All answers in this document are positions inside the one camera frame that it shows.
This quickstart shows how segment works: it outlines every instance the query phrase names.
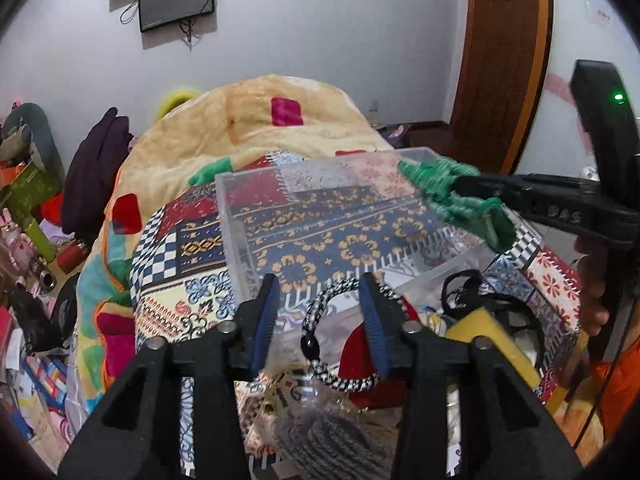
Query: metal screw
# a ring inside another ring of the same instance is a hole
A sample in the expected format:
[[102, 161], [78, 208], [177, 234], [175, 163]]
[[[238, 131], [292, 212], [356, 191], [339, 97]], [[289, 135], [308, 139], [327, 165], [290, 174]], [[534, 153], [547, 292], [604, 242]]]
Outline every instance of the metal screw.
[[488, 350], [494, 346], [494, 343], [487, 336], [479, 335], [474, 338], [474, 345], [481, 350]]
[[166, 339], [159, 335], [152, 337], [146, 342], [146, 347], [151, 348], [152, 350], [159, 350], [164, 345], [166, 345]]
[[222, 321], [216, 325], [218, 332], [222, 332], [223, 334], [231, 334], [238, 329], [238, 325], [236, 325], [235, 321], [231, 319], [227, 319], [226, 321]]
[[404, 330], [408, 334], [415, 334], [422, 330], [422, 323], [420, 321], [416, 321], [415, 319], [405, 321], [404, 323], [402, 323], [402, 330]]

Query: yellow sponge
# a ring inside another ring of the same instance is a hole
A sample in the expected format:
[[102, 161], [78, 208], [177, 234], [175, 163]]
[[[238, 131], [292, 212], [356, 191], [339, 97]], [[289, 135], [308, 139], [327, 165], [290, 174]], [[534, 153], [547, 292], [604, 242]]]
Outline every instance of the yellow sponge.
[[463, 343], [471, 343], [479, 335], [486, 336], [493, 341], [496, 348], [502, 352], [532, 390], [538, 387], [540, 376], [531, 361], [487, 309], [479, 308], [473, 311], [449, 328], [445, 337]]

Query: wall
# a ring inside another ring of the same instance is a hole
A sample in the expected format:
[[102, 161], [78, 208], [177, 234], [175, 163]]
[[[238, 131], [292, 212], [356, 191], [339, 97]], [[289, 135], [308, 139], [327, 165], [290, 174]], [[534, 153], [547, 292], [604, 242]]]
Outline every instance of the wall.
[[128, 3], [27, 0], [0, 40], [0, 106], [42, 106], [66, 166], [112, 105], [141, 134], [173, 89], [266, 73], [334, 84], [365, 112], [377, 100], [389, 123], [442, 118], [458, 0], [218, 0], [192, 50], [177, 25], [121, 25]]
[[[598, 19], [598, 10], [610, 20]], [[555, 75], [569, 81], [576, 59], [615, 63], [640, 112], [640, 52], [608, 0], [555, 1], [547, 88]], [[517, 172], [579, 176], [588, 164], [594, 160], [582, 142], [575, 107], [545, 90]]]

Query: yellow comforter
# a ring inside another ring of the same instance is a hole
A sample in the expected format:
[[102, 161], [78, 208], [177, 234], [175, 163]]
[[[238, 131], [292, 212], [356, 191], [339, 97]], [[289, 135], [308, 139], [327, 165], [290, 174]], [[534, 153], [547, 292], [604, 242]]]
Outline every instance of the yellow comforter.
[[[274, 126], [278, 123], [274, 98], [297, 103], [303, 124]], [[193, 173], [224, 156], [230, 156], [239, 169], [274, 150], [321, 158], [337, 150], [389, 149], [341, 90], [275, 75], [212, 90], [154, 124], [120, 168], [105, 223], [78, 282], [78, 369], [89, 409], [113, 379], [104, 369], [104, 337], [96, 315], [103, 309], [116, 308], [119, 315], [124, 310], [108, 302], [123, 290], [108, 265], [130, 258], [140, 238], [140, 233], [114, 233], [110, 218], [118, 197], [135, 193], [145, 224], [158, 208], [188, 188]]]

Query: braided bracelet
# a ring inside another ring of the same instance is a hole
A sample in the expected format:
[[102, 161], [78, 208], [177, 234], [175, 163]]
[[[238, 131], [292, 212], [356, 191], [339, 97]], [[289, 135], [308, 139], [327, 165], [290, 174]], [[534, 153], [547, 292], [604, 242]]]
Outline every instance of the braided bracelet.
[[[314, 377], [324, 384], [340, 392], [363, 392], [370, 390], [378, 384], [378, 372], [362, 379], [341, 379], [328, 370], [328, 364], [320, 360], [320, 345], [316, 339], [316, 326], [320, 318], [324, 316], [329, 302], [336, 296], [345, 292], [357, 290], [360, 280], [349, 278], [333, 282], [328, 288], [322, 290], [314, 300], [309, 301], [305, 320], [302, 322], [302, 330], [305, 335], [300, 338], [302, 353], [307, 359], [309, 370]], [[384, 283], [378, 283], [380, 292], [390, 300], [397, 301], [403, 311], [406, 311], [404, 303], [393, 289]]]

